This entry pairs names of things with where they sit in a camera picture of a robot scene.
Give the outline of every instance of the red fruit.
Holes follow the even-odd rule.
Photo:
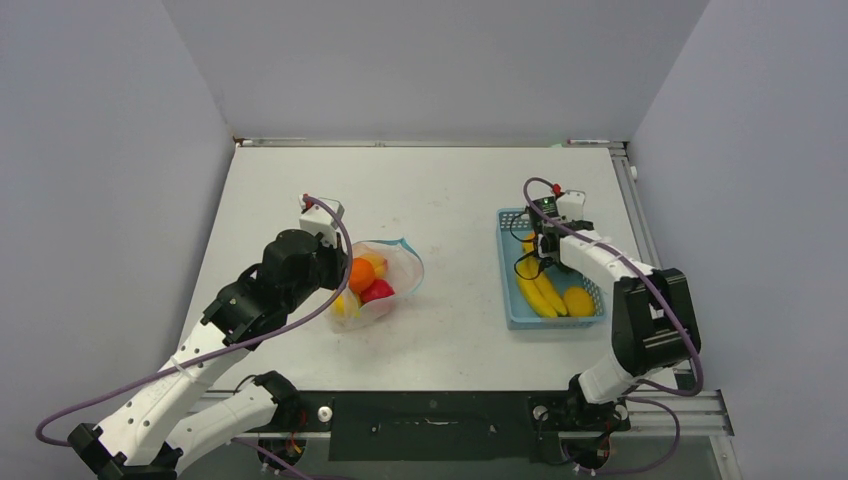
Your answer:
[[[370,287],[360,292],[359,299],[362,300],[363,304],[366,304],[381,298],[391,297],[394,294],[395,291],[392,286],[389,285],[389,282],[382,278],[378,278],[374,280]]]

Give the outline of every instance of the plastic basket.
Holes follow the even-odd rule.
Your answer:
[[[557,288],[564,292],[571,286],[581,286],[586,289],[595,302],[595,316],[593,317],[557,317],[542,318],[530,308],[518,284],[515,281],[513,265],[524,254],[521,242],[510,235],[510,222],[516,215],[522,214],[521,209],[504,208],[498,210],[498,257],[501,267],[501,284],[503,286],[504,305],[506,307],[507,327],[510,330],[539,329],[539,328],[581,328],[594,325],[607,318],[606,295],[595,285],[594,282],[577,272],[563,272],[555,267],[545,270],[545,274]],[[527,219],[516,218],[512,224],[512,232],[516,237],[523,239],[533,231]]]

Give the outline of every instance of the banana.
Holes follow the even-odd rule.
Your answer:
[[[554,310],[554,307],[545,300],[545,297],[543,297],[541,292],[539,292],[539,288],[536,286],[536,283],[533,280],[527,280],[528,278],[533,277],[533,274],[530,273],[530,269],[527,268],[527,261],[524,260],[519,262],[518,265],[515,266],[515,269],[518,271],[518,275],[515,276],[515,281],[518,283],[518,289],[521,290],[521,294],[524,295],[524,299],[527,300],[530,308],[532,308],[533,311],[542,318],[555,318],[557,316],[557,312]]]
[[[533,250],[534,245],[528,240],[533,240],[534,238],[536,238],[536,234],[533,232],[528,233],[527,236],[524,237],[524,241],[521,242],[521,248],[524,249],[524,253],[530,253],[530,251]]]
[[[525,276],[527,278],[533,278],[536,272],[539,271],[539,261],[535,257],[528,257],[525,261],[527,262],[527,269],[531,272],[530,275]],[[565,307],[565,302],[559,296],[559,292],[557,292],[554,284],[551,283],[551,279],[548,278],[545,272],[540,273],[538,277],[533,279],[533,283],[536,284],[536,288],[539,289],[539,293],[545,297],[545,300],[554,307],[558,316],[565,317],[568,315],[568,308]]]

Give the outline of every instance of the gray wall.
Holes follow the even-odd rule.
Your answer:
[[[240,136],[629,139],[707,0],[165,0]]]
[[[745,478],[846,478],[848,3],[713,0],[631,154]]]
[[[232,141],[158,0],[4,0],[0,152],[0,472],[90,479],[33,428],[173,350]]]

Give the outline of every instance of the white table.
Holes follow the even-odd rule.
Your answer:
[[[306,192],[344,204],[354,242],[406,237],[424,260],[424,284],[371,327],[335,334],[319,317],[266,341],[213,390],[269,370],[300,390],[565,389],[609,348],[610,325],[507,330],[496,211],[523,204],[530,176],[585,191],[586,218],[639,258],[605,148],[239,148],[183,338],[222,286],[259,261],[279,231],[297,228]],[[534,196],[545,193],[536,188]],[[328,296],[313,294],[290,321]],[[674,384],[669,370],[655,380]]]

